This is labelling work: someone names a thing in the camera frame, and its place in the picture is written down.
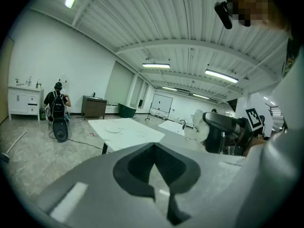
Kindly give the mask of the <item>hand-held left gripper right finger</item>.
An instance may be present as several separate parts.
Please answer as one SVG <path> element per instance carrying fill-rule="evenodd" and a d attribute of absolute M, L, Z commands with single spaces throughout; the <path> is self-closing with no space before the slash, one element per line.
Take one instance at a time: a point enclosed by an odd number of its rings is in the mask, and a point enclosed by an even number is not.
<path fill-rule="evenodd" d="M 200 166 L 159 143 L 154 145 L 154 163 L 169 188 L 167 220 L 178 225 L 191 215 L 180 210 L 175 196 L 187 193 L 196 184 L 201 174 Z"/>

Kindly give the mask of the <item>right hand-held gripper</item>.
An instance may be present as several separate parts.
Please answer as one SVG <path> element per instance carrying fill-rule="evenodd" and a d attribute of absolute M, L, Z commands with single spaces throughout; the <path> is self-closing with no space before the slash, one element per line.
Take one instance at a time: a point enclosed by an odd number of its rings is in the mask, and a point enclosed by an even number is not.
<path fill-rule="evenodd" d="M 254 139 L 263 133 L 264 116 L 254 108 L 246 110 L 246 117 L 234 118 L 214 112 L 204 113 L 202 120 L 209 127 L 204 140 L 206 151 L 227 155 L 246 156 Z"/>

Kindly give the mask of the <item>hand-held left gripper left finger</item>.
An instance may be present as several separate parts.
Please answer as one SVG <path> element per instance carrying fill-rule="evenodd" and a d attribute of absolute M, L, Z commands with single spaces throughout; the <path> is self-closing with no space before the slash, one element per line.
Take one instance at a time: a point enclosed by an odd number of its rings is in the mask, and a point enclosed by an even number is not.
<path fill-rule="evenodd" d="M 149 185 L 154 164 L 154 143 L 149 143 L 119 159 L 114 165 L 113 176 L 119 186 L 129 194 L 155 200 L 154 187 Z"/>

